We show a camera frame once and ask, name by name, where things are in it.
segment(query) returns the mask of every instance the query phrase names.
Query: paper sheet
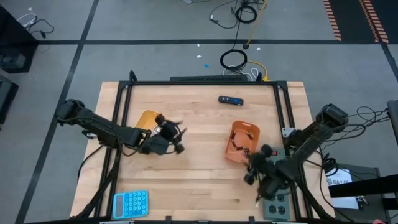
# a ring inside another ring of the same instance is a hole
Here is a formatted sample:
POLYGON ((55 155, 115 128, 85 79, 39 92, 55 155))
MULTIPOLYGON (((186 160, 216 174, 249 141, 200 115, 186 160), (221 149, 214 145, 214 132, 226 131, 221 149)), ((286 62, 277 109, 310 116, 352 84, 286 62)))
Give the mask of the paper sheet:
MULTIPOLYGON (((331 170, 327 174, 332 174, 336 169, 331 170)), ((353 180, 351 178, 351 174, 348 169, 338 169, 337 173, 331 175, 330 177, 326 177, 326 181, 329 186, 351 183, 353 180)), ((358 203, 355 197, 340 197, 340 198, 332 198, 331 203, 336 208, 351 208, 358 209, 358 203)))

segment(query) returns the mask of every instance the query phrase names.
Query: orange basket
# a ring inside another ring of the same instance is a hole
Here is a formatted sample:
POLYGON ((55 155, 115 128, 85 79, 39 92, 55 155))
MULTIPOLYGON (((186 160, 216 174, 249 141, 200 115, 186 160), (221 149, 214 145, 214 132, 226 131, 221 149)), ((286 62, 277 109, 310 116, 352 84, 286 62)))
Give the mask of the orange basket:
POLYGON ((225 156, 235 162, 248 163, 247 156, 256 151, 260 129, 254 124, 235 121, 225 149, 225 156))

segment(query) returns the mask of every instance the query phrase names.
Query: power strip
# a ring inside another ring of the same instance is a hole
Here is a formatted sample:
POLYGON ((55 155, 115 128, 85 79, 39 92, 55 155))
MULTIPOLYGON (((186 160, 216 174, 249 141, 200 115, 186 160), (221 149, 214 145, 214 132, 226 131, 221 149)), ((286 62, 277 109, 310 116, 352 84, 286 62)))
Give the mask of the power strip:
MULTIPOLYGON (((274 163, 285 159, 284 149, 272 149, 274 152, 269 158, 274 163)), ((264 220, 270 221, 286 221, 290 220, 290 205, 289 205, 289 188, 280 189, 276 192, 275 199, 266 200, 261 199, 261 204, 264 210, 264 220)))

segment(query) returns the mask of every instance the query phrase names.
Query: black metal frame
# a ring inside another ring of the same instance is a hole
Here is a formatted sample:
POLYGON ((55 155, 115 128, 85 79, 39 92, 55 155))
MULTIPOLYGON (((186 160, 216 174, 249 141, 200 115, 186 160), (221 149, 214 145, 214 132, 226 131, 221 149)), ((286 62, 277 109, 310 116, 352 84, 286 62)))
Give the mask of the black metal frame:
MULTIPOLYGON (((123 93, 123 90, 127 87, 127 94, 126 94, 126 99, 125 99, 125 104, 124 104, 124 109, 123 109, 123 118, 121 121, 121 125, 125 126, 127 122, 127 116, 129 112, 129 102, 131 99, 131 94, 132 94, 132 87, 134 85, 264 85, 264 86, 272 86, 274 88, 274 94, 275 94, 275 102, 276 102, 276 107, 277 107, 277 112, 278 112, 278 118, 279 118, 279 125, 280 125, 280 133, 281 136, 282 134, 282 128, 285 128, 285 121, 284 121, 284 115, 282 111, 282 103, 280 101, 280 95, 279 95, 279 89, 282 89, 283 94, 284 94, 284 100, 286 104, 286 110, 287 110, 287 116, 289 119, 289 126, 293 128, 295 126, 294 123, 294 117, 293 117, 293 111, 292 111, 292 106, 290 104, 290 97, 289 97, 289 92, 287 88, 287 82, 286 81, 271 81, 271 82, 263 82, 262 80, 259 80, 258 82, 214 82, 214 81, 203 81, 203 82, 171 82, 171 81, 137 81, 136 77, 133 75, 131 76, 131 79, 129 81, 120 81, 118 85, 118 92, 116 94, 116 102, 115 102, 115 107, 113 111, 113 118, 112 121, 116 122, 118 118, 118 112, 119 112, 119 107, 121 104, 121 96, 123 93)), ((111 151, 112 149, 107 149, 105 158, 104 158, 104 164, 103 164, 103 170, 101 173, 101 184, 104 181, 104 178, 106 174, 108 173, 109 169, 109 162, 111 158, 111 151)), ((286 150, 286 156, 290 156, 289 150, 286 150)), ((303 181, 305 182, 305 174, 303 167, 300 168, 299 170, 300 176, 303 178, 303 181)), ((116 175, 115 179, 111 183, 111 188, 109 195, 114 195, 116 193, 116 182, 117 182, 118 176, 116 175)), ((293 203, 293 208, 294 208, 294 213, 295 213, 295 219, 299 220, 301 219, 301 212, 300 212, 300 205, 299 205, 299 199, 297 197, 297 191, 296 187, 294 184, 290 185, 290 192, 292 196, 292 203, 293 203)), ((307 217, 308 218, 313 218, 313 213, 312 213, 312 208, 305 200, 305 209, 307 212, 307 217)), ((112 214, 112 202, 113 198, 109 197, 108 199, 108 206, 106 208, 106 217, 111 217, 112 214)), ((99 201, 99 203, 96 205, 95 217, 100 216, 100 210, 101 210, 101 203, 102 203, 102 198, 99 201)))
MULTIPOLYGON (((276 108, 278 112, 278 119, 279 119, 279 125, 280 125, 280 134, 282 136, 282 142, 283 141, 283 133, 282 133, 282 128, 285 128, 285 121, 284 121, 284 115, 282 111, 282 103, 280 101, 280 95, 279 95, 279 90, 281 89, 283 94, 284 94, 284 100, 285 100, 285 105, 286 105, 286 110, 287 110, 287 116, 289 120, 289 126, 293 128, 295 126, 294 123, 294 117, 293 117, 293 111, 292 111, 292 105, 290 104, 290 97, 289 97, 289 92, 287 88, 287 82, 286 81, 271 81, 271 82, 263 82, 262 80, 258 80, 256 82, 214 82, 214 81, 204 81, 204 82, 170 82, 170 81, 137 81, 136 76, 133 73, 130 73, 130 80, 129 81, 119 81, 118 85, 118 92, 116 94, 116 102, 114 105, 114 110, 113 110, 113 117, 112 117, 112 122, 117 122, 118 120, 118 113, 120 110, 120 104, 121 104, 121 98, 123 95, 124 89, 127 89, 126 93, 126 99, 124 102, 124 108, 123 108, 123 115, 122 115, 122 121, 121 121, 121 126, 125 126, 127 123, 127 116, 129 112, 129 104, 130 104, 130 99, 131 99, 131 94, 132 94, 132 88, 134 85, 246 85, 246 86, 272 86, 274 88, 274 94, 275 94, 275 103, 276 103, 276 108)), ((285 147, 285 153, 286 156, 290 156, 289 150, 287 150, 287 146, 284 143, 285 147)), ((101 180, 100 184, 102 184, 106 178, 106 174, 108 173, 109 169, 109 163, 111 160, 111 155, 112 155, 112 149, 107 148, 105 158, 104 158, 104 164, 103 164, 103 170, 101 173, 101 180)), ((120 151, 116 151, 116 156, 115 158, 118 158, 121 156, 120 151)), ((303 181, 305 181, 305 174, 303 167, 300 167, 299 169, 300 176, 302 177, 303 181)), ((111 182, 110 190, 109 190, 109 195, 114 195, 116 193, 116 184, 117 184, 117 179, 118 179, 118 173, 119 173, 119 168, 117 170, 117 173, 115 175, 115 178, 111 182)), ((295 214, 295 220, 296 222, 307 222, 307 223, 327 223, 326 220, 317 220, 313 218, 313 213, 312 213, 312 208, 305 200, 305 209, 307 212, 307 218, 301 216, 300 212, 300 205, 299 205, 299 199, 297 197, 297 191, 295 184, 290 185, 290 195, 292 197, 292 203, 293 203, 293 209, 294 209, 294 214, 295 214)), ((102 206, 102 197, 100 198, 99 202, 97 203, 95 210, 94 210, 94 215, 93 217, 90 218, 73 218, 73 219, 68 219, 68 220, 55 220, 55 221, 50 221, 50 222, 38 222, 39 223, 46 223, 46 224, 62 224, 62 223, 99 223, 103 221, 108 221, 112 217, 112 204, 113 204, 113 197, 109 197, 107 207, 106 207, 106 215, 105 216, 100 216, 100 211, 101 211, 101 206, 102 206)), ((179 223, 179 224, 188 224, 188 223, 195 223, 199 221, 173 221, 171 216, 166 216, 165 220, 148 220, 148 221, 134 221, 134 223, 141 223, 141 224, 172 224, 172 223, 179 223)), ((255 221, 254 217, 250 216, 248 217, 248 221, 206 221, 207 223, 212 223, 212 224, 226 224, 226 223, 233 223, 233 224, 271 224, 272 222, 269 221, 255 221)))

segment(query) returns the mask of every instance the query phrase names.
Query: blue calculator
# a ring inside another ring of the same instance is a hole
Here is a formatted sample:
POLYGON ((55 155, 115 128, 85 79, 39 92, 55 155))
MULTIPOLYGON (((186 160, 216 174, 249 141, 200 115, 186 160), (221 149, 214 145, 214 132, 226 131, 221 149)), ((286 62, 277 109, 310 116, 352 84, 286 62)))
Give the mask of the blue calculator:
POLYGON ((113 197, 113 218, 134 218, 148 215, 148 191, 117 193, 113 197))

